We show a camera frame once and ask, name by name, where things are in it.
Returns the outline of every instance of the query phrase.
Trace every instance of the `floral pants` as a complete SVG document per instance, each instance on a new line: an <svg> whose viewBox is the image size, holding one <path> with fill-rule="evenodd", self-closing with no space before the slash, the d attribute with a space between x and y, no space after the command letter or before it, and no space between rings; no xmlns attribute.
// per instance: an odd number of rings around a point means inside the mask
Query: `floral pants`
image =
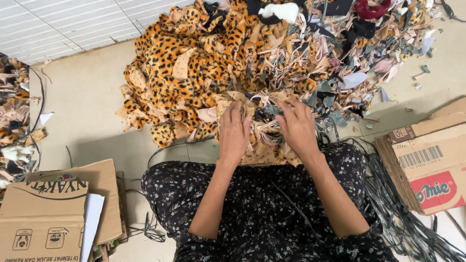
<svg viewBox="0 0 466 262"><path fill-rule="evenodd" d="M343 189L371 226L371 233L380 233L379 220L364 195L366 163L363 154L346 143L323 145L321 152ZM159 222L167 230L168 237L177 240L178 248L183 245L180 236L187 234L214 169L214 164L169 161L152 166L143 175L142 190ZM315 233L272 182L302 210ZM224 261L233 261L231 258L235 254L243 257L260 249L260 243L253 248L245 248L244 245L264 232L264 228L270 227L273 227L274 234L278 232L283 237L283 243L274 244L274 249L276 254L283 252L284 256L299 253L314 256L316 261L333 261L326 257L335 258L336 253L344 248L355 249L353 253L364 250L355 247L358 244L354 242L345 244L336 239L315 185L303 165L238 166L225 196L219 228L218 241ZM368 239L376 241L374 236Z"/></svg>

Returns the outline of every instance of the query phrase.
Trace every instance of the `hand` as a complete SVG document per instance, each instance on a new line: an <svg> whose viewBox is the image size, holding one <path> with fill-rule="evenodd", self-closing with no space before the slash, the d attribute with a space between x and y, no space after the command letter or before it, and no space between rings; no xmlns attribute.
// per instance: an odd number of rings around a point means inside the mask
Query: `hand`
<svg viewBox="0 0 466 262"><path fill-rule="evenodd" d="M218 163L236 168L246 151L251 133L251 117L241 122L241 101L230 105L220 117L220 156Z"/></svg>
<svg viewBox="0 0 466 262"><path fill-rule="evenodd" d="M277 115L280 130L291 150L301 161L319 161L322 153L315 138L315 120L311 109L298 100L289 99L280 103L285 116Z"/></svg>

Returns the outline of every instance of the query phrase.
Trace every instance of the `tiled floor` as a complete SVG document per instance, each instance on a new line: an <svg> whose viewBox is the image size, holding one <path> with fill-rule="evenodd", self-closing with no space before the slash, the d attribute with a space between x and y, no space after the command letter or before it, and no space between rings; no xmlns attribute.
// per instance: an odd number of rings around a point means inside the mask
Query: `tiled floor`
<svg viewBox="0 0 466 262"><path fill-rule="evenodd" d="M466 18L466 5L460 0L450 0L455 14ZM446 102L466 95L464 68L466 68L465 25L447 19L434 21L436 32L433 58L412 57L399 68L393 81L383 84L391 100L382 103L380 96L373 100L371 118L379 119L372 129L366 122L351 123L338 128L340 138L363 137L372 141L388 130L424 119ZM45 124L49 137L41 141L41 170L56 170L69 167L67 145L75 159L74 165L85 165L102 159L113 158L117 170L123 170L126 178L140 178L147 167L147 160L157 150L151 142L149 127L142 131L123 132L125 123L114 112L123 104L118 87L125 83L123 68L135 56L133 41L122 42L110 47L90 51L51 62L43 70L53 83L42 76L46 88L44 112L54 112ZM414 87L413 75L421 72L420 65L428 65L431 74L419 82L423 89ZM31 96L40 96L39 80L31 72ZM32 119L39 108L33 106ZM179 145L162 151L151 165L166 160L190 160L213 163L219 147L214 141ZM127 183L129 188L139 188L138 182ZM130 224L141 227L149 205L140 194L128 193ZM466 229L466 209L451 210L452 215ZM444 214L439 214L439 233L458 248L466 251L466 241ZM430 218L423 217L426 225ZM175 242L152 242L143 235L131 238L127 244L118 247L112 256L113 262L158 261L173 259ZM402 262L410 261L399 256Z"/></svg>

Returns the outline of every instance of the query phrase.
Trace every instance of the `person's left hand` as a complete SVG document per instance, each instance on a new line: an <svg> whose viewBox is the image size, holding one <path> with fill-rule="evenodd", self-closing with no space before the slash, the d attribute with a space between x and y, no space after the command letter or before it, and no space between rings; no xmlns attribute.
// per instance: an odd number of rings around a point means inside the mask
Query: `person's left hand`
<svg viewBox="0 0 466 262"><path fill-rule="evenodd" d="M241 122L241 101L230 105L220 117L220 156L218 164L235 168L249 143L251 118Z"/></svg>

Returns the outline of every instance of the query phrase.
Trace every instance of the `white wall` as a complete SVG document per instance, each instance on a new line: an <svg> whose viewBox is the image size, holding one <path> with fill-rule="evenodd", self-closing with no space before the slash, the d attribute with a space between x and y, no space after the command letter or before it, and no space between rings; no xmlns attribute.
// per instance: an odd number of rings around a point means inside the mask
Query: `white wall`
<svg viewBox="0 0 466 262"><path fill-rule="evenodd" d="M0 52L32 65L136 38L194 0L0 0Z"/></svg>

